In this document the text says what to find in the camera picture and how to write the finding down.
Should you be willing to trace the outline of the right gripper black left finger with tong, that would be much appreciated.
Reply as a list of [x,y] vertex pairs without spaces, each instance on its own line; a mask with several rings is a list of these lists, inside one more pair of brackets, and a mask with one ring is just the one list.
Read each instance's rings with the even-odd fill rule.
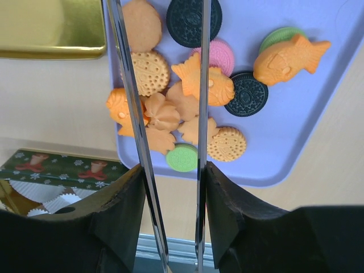
[[168,271],[167,239],[121,4],[109,1],[107,7],[139,164],[107,187],[53,214],[23,217],[1,211],[2,272],[132,272],[145,202],[162,270]]

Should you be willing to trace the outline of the right gripper black right finger with tong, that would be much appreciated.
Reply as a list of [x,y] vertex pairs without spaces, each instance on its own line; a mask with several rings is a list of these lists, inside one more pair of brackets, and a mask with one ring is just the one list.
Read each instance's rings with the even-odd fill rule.
[[207,161],[211,2],[203,1],[198,129],[197,270],[203,271],[204,230],[210,228],[220,272],[362,272],[363,206],[273,206]]

